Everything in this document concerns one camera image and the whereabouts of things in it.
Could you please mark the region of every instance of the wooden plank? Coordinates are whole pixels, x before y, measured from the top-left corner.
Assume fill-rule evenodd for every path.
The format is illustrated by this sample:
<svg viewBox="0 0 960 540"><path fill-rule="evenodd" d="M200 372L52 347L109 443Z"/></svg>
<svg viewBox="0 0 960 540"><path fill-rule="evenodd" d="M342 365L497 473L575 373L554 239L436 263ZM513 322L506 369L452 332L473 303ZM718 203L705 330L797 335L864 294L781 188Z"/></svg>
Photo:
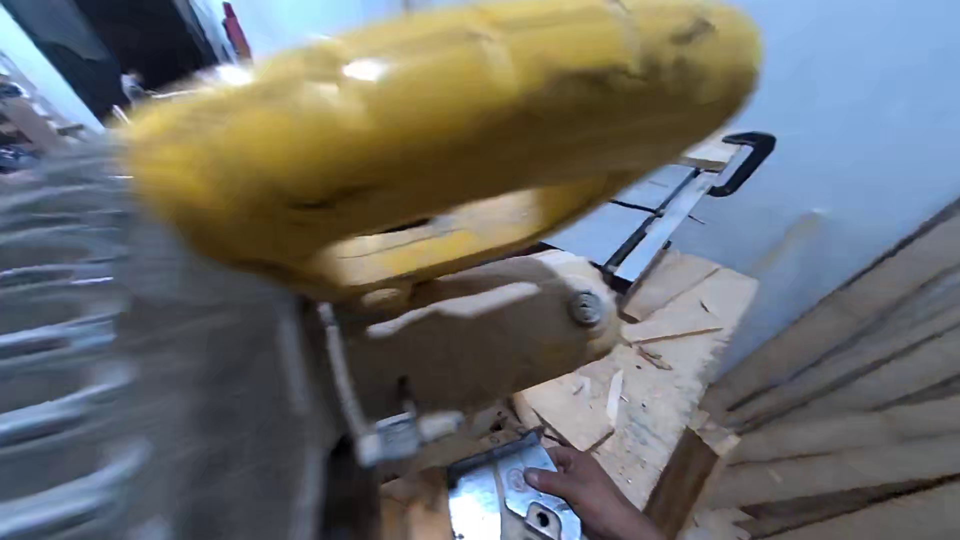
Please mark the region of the wooden plank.
<svg viewBox="0 0 960 540"><path fill-rule="evenodd" d="M737 440L736 435L713 422L696 430L684 430L643 509L667 540L673 540L690 525Z"/></svg>
<svg viewBox="0 0 960 540"><path fill-rule="evenodd" d="M743 436L732 463L830 454L960 432L960 396L880 412L776 424Z"/></svg>
<svg viewBox="0 0 960 540"><path fill-rule="evenodd" d="M957 210L954 203L938 213L747 356L710 388L702 407L723 422L726 411L787 381L925 282L960 263Z"/></svg>
<svg viewBox="0 0 960 540"><path fill-rule="evenodd" d="M901 540L955 538L960 530L960 483L897 497L771 540Z"/></svg>
<svg viewBox="0 0 960 540"><path fill-rule="evenodd" d="M735 144L723 141L723 135L712 135L703 142L688 149L676 163L687 167L703 169L711 173L723 172L727 164L739 150Z"/></svg>
<svg viewBox="0 0 960 540"><path fill-rule="evenodd" d="M788 384L773 388L737 410L728 413L724 419L724 424L731 428L743 430L761 425L771 416L826 395L834 387L842 385L845 380L858 377L874 366L895 361L896 355L923 344L931 336L935 337L957 325L960 325L960 306L921 323L902 334L892 335L885 339L883 336L878 336L876 342L854 347L830 357L821 365L801 373ZM939 348L937 345L924 345L922 346L923 351L916 354L939 354L930 351L937 348Z"/></svg>
<svg viewBox="0 0 960 540"><path fill-rule="evenodd" d="M829 493L816 497L803 497L779 503L745 506L743 511L754 519L737 521L736 525L757 540L817 522L855 512L871 504L882 503L917 491L943 485L940 480L912 480Z"/></svg>
<svg viewBox="0 0 960 540"><path fill-rule="evenodd" d="M871 410L960 376L960 330L924 343L912 353L814 400L785 421L822 418L838 412Z"/></svg>
<svg viewBox="0 0 960 540"><path fill-rule="evenodd" d="M847 489L960 473L960 435L836 454L728 467L709 506L787 501Z"/></svg>
<svg viewBox="0 0 960 540"><path fill-rule="evenodd" d="M573 448L586 452L607 440L613 425L605 406L593 406L580 376L569 373L521 394L537 416Z"/></svg>
<svg viewBox="0 0 960 540"><path fill-rule="evenodd" d="M719 269L711 260L668 251L646 277L630 286L622 311L642 321Z"/></svg>

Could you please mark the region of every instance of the bolt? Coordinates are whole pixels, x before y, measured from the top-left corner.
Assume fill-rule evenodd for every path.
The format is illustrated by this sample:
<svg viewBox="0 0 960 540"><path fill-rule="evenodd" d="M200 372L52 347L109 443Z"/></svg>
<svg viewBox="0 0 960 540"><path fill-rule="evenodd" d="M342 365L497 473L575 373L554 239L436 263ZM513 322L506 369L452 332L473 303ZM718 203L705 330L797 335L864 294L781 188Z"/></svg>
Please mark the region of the bolt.
<svg viewBox="0 0 960 540"><path fill-rule="evenodd" d="M603 319L603 303L593 291L582 290L574 294L569 311L573 321L582 327L595 327Z"/></svg>

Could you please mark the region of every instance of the black clamp handle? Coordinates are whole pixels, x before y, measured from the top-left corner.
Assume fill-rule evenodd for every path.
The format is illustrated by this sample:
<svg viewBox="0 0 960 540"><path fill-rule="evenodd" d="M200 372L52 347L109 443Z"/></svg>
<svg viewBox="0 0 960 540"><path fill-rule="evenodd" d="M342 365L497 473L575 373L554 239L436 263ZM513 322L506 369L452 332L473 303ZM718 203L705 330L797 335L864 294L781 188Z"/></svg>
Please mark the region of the black clamp handle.
<svg viewBox="0 0 960 540"><path fill-rule="evenodd" d="M740 166L733 171L726 184L715 185L710 188L707 195L710 197L726 197L732 195L739 189L743 183L747 182L756 168L767 159L777 146L777 138L773 135L763 132L746 132L742 134L727 135L723 137L727 144L738 144L740 146L749 146L750 155L747 156Z"/></svg>

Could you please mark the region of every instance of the yellow saw housing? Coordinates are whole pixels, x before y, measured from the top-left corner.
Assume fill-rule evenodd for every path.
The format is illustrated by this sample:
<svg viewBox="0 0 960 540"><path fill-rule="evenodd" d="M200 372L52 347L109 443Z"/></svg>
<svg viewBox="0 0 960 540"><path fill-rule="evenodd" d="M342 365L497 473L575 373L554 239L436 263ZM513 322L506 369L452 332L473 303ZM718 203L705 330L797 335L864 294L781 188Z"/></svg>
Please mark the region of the yellow saw housing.
<svg viewBox="0 0 960 540"><path fill-rule="evenodd" d="M717 130L758 62L751 21L700 0L422 12L143 108L128 166L199 251L341 300L569 223Z"/></svg>

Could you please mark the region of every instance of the finger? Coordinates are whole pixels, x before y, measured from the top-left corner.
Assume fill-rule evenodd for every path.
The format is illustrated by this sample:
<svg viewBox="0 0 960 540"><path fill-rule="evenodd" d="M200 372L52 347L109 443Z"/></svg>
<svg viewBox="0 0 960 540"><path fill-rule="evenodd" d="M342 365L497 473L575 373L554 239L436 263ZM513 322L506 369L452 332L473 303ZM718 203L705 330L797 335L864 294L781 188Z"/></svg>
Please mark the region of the finger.
<svg viewBox="0 0 960 540"><path fill-rule="evenodd" d="M579 451L566 446L551 447L546 449L546 452L553 460L553 464L562 471L569 469L573 465L573 460L580 454Z"/></svg>
<svg viewBox="0 0 960 540"><path fill-rule="evenodd" d="M523 471L523 478L534 489L561 498L566 498L572 489L570 480L563 473L528 467Z"/></svg>

